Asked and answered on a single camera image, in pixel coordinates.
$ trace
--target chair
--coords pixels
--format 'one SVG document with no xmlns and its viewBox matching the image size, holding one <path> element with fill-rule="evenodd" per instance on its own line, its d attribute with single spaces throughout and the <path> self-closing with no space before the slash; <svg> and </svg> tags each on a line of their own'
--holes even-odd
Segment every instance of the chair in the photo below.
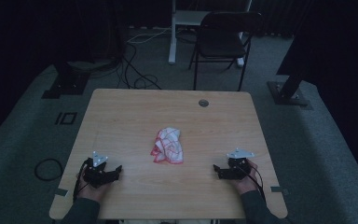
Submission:
<svg viewBox="0 0 358 224">
<path fill-rule="evenodd" d="M 197 73 L 199 63 L 221 63 L 230 62 L 227 69 L 237 58 L 244 57 L 244 64 L 241 71 L 241 80 L 238 91 L 241 90 L 243 75 L 248 62 L 251 39 L 262 24 L 262 16 L 258 12 L 210 12 L 201 21 L 197 31 L 197 41 L 194 47 L 190 65 L 195 63 L 193 90 L 197 87 Z M 245 40 L 242 40 L 239 33 L 243 32 Z"/>
</svg>

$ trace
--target crumpled cloth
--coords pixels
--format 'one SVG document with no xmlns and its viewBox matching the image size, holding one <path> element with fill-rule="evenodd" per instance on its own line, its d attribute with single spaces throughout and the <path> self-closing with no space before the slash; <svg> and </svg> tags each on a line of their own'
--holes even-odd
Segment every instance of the crumpled cloth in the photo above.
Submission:
<svg viewBox="0 0 358 224">
<path fill-rule="evenodd" d="M 150 152 L 150 155 L 155 156 L 153 162 L 183 163 L 183 150 L 179 142 L 179 135 L 180 131 L 174 128 L 165 128 L 158 132 L 155 145 Z"/>
</svg>

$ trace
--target wooden table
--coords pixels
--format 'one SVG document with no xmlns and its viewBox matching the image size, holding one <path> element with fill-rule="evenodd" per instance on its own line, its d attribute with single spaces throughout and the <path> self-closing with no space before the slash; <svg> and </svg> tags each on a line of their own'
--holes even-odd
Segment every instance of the wooden table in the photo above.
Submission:
<svg viewBox="0 0 358 224">
<path fill-rule="evenodd" d="M 207 100 L 202 107 L 199 100 Z M 183 164 L 154 163 L 150 152 L 158 131 L 181 131 Z M 105 171 L 123 165 L 120 179 L 102 204 L 102 219 L 244 218 L 240 198 L 213 164 L 228 168 L 236 147 L 254 152 L 270 211 L 287 210 L 269 151 L 246 92 L 96 90 L 81 124 L 50 216 L 61 219 L 72 205 L 76 173 L 92 151 L 109 157 Z"/>
</svg>

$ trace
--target human hand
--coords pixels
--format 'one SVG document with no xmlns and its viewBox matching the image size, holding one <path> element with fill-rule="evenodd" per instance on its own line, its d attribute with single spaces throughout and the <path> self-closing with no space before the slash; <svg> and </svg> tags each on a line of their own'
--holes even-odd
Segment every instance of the human hand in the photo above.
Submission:
<svg viewBox="0 0 358 224">
<path fill-rule="evenodd" d="M 254 180 L 257 181 L 257 178 L 255 177 L 255 170 L 257 169 L 257 165 L 252 161 L 247 161 L 249 162 L 249 165 L 253 167 L 251 168 L 251 173 L 249 174 L 249 176 L 251 176 Z M 242 180 L 230 180 L 231 185 L 237 190 L 240 195 L 252 190 L 258 190 L 257 184 L 251 178 L 249 178 L 249 176 L 246 176 Z"/>
<path fill-rule="evenodd" d="M 78 187 L 79 192 L 77 194 L 77 198 L 87 198 L 87 199 L 93 200 L 97 203 L 101 203 L 104 195 L 111 188 L 112 182 L 108 183 L 108 184 L 101 185 L 100 187 L 98 187 L 96 189 L 84 180 L 84 178 L 83 178 L 84 172 L 85 172 L 85 170 L 83 170 L 81 177 L 79 179 L 80 180 L 79 187 Z"/>
</svg>

